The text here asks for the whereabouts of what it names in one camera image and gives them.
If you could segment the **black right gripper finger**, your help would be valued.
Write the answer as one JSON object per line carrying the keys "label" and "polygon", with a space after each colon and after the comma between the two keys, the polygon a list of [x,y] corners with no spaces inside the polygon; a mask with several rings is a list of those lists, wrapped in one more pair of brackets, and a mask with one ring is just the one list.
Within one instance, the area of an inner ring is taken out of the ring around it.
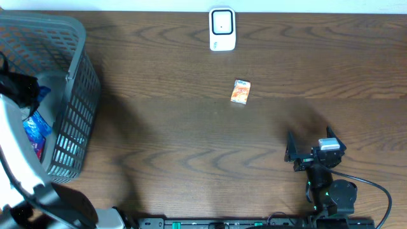
{"label": "black right gripper finger", "polygon": [[343,143],[341,140],[336,136],[336,134],[333,132],[332,128],[330,126],[326,127],[326,133],[328,138],[335,138],[338,141],[338,144],[340,146],[343,146]]}
{"label": "black right gripper finger", "polygon": [[298,150],[292,132],[287,133],[287,145],[284,155],[285,162],[293,162],[298,158]]}

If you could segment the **blue snack wrapper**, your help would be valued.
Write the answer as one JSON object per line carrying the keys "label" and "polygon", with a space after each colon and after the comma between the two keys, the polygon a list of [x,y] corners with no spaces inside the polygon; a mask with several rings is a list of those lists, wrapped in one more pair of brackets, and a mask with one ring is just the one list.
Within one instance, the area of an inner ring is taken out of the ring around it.
{"label": "blue snack wrapper", "polygon": [[38,112],[40,103],[50,92],[51,89],[46,86],[39,87],[39,93],[31,104],[29,116],[23,121],[23,126],[27,135],[36,142],[42,141],[52,132],[51,126],[47,124],[45,119]]}

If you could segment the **red purple snack bag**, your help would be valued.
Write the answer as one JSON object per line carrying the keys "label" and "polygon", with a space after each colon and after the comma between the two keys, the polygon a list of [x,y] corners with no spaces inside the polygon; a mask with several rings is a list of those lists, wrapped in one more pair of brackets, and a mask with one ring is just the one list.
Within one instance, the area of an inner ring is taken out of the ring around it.
{"label": "red purple snack bag", "polygon": [[43,151],[44,151],[46,139],[43,136],[39,136],[39,137],[29,136],[29,141],[32,145],[32,148],[33,148],[37,158],[40,160],[42,157]]}

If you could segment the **orange snack packet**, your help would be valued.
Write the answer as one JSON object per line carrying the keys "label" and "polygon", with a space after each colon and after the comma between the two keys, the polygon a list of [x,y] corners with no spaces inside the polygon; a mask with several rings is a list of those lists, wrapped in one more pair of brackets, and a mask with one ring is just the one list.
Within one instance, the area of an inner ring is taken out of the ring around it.
{"label": "orange snack packet", "polygon": [[251,89],[251,83],[244,80],[235,80],[233,91],[231,93],[230,101],[246,104]]}

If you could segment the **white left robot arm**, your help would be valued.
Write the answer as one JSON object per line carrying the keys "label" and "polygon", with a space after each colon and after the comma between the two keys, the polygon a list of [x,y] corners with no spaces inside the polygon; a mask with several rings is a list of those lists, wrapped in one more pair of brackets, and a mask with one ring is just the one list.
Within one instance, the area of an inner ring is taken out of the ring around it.
{"label": "white left robot arm", "polygon": [[1,66],[1,228],[132,228],[116,208],[95,209],[79,191],[54,183],[26,131],[51,90]]}

